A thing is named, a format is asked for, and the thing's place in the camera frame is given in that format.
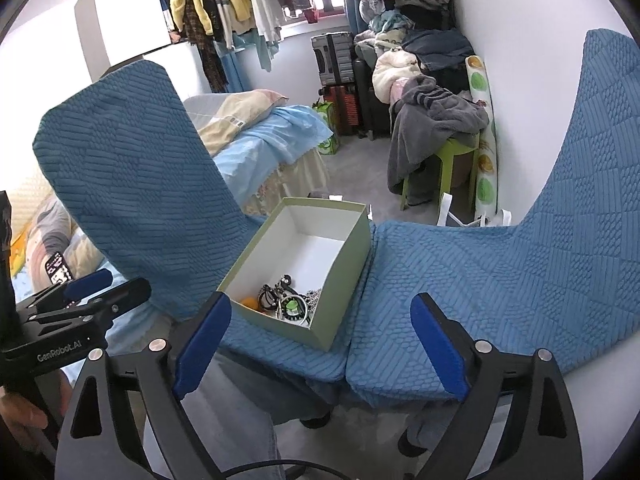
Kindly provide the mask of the person's left hand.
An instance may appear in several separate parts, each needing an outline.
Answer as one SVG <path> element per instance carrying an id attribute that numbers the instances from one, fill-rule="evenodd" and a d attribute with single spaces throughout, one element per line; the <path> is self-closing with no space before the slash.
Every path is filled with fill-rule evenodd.
<path id="1" fill-rule="evenodd" d="M 48 416 L 24 396 L 2 387 L 1 418 L 24 451 L 47 458 L 54 456 L 53 445 L 43 437 Z"/>

